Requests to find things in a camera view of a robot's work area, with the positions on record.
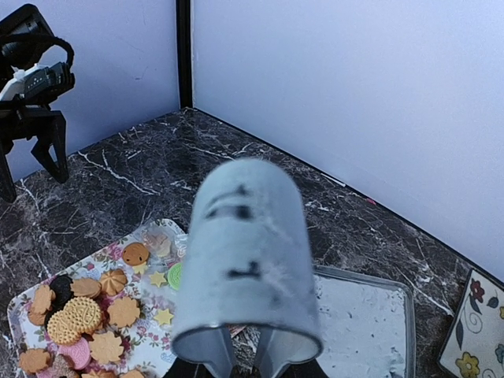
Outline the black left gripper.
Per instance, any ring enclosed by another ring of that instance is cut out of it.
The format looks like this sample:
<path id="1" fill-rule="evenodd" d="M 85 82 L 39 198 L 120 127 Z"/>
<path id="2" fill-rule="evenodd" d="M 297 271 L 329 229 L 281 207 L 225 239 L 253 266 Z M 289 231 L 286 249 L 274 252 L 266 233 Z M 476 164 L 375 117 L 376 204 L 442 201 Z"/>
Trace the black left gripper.
<path id="1" fill-rule="evenodd" d="M 66 121 L 61 111 L 48 105 L 25 105 L 21 101 L 1 102 L 1 198 L 8 203 L 17 198 L 6 160 L 18 139 L 37 138 L 31 153 L 58 182 L 69 178 L 66 157 Z"/>

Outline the metal tongs white handle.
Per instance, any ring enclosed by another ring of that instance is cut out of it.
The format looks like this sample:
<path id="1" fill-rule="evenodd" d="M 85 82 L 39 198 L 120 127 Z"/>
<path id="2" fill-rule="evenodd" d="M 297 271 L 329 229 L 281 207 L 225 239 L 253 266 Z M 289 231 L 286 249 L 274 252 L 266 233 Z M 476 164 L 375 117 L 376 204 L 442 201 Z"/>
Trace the metal tongs white handle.
<path id="1" fill-rule="evenodd" d="M 173 351 L 228 377 L 232 325 L 259 330 L 254 364 L 263 377 L 323 351 L 302 196 L 284 170 L 255 158 L 219 165 L 195 196 Z"/>

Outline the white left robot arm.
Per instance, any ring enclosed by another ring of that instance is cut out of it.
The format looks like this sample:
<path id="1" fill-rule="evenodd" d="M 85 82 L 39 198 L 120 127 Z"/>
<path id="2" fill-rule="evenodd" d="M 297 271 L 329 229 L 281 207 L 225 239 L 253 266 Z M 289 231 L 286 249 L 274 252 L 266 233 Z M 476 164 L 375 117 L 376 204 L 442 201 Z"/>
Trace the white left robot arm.
<path id="1" fill-rule="evenodd" d="M 66 119 L 50 104 L 76 84 L 74 55 L 33 4 L 1 20 L 1 199 L 6 202 L 17 198 L 6 158 L 16 140 L 35 138 L 36 161 L 58 183 L 69 178 Z"/>

